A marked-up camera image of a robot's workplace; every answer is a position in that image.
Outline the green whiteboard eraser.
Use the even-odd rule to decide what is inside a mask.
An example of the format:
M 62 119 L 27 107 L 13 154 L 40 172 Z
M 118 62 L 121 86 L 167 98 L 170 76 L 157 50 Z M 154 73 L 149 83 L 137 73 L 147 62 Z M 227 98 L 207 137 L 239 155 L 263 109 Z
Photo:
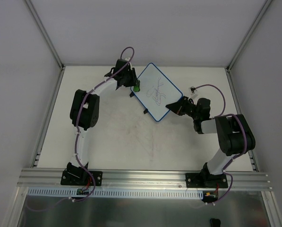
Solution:
M 140 81 L 137 81 L 137 83 L 133 86 L 133 92 L 139 92 L 140 91 Z

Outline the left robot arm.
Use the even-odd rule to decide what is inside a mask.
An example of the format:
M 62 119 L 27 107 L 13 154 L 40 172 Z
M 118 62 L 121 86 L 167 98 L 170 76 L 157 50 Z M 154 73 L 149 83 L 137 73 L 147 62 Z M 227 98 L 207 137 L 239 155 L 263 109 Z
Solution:
M 115 67 L 104 76 L 104 80 L 90 91 L 78 89 L 75 92 L 70 109 L 70 119 L 76 127 L 74 154 L 62 173 L 62 185 L 95 184 L 92 177 L 98 173 L 88 173 L 90 131 L 99 120 L 100 98 L 120 87 L 138 87 L 140 85 L 135 68 L 131 66 L 131 58 L 118 59 Z

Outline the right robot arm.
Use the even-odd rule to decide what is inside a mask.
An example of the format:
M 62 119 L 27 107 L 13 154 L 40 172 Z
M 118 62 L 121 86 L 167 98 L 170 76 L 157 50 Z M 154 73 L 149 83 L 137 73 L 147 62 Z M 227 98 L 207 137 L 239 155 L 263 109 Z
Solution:
M 231 163 L 253 150 L 256 146 L 254 135 L 242 114 L 227 114 L 210 117 L 210 103 L 206 98 L 194 104 L 186 96 L 166 108 L 176 115 L 188 115 L 193 119 L 194 130 L 198 134 L 217 135 L 219 149 L 206 162 L 199 173 L 186 173 L 187 188 L 228 188 L 226 169 Z

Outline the blue framed whiteboard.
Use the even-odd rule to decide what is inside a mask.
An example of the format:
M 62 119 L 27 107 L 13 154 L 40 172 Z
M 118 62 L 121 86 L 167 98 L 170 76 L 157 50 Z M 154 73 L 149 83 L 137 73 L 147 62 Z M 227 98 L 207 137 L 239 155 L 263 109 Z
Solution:
M 156 122 L 170 111 L 166 105 L 183 97 L 179 88 L 154 64 L 149 63 L 137 77 L 139 91 L 130 90 Z

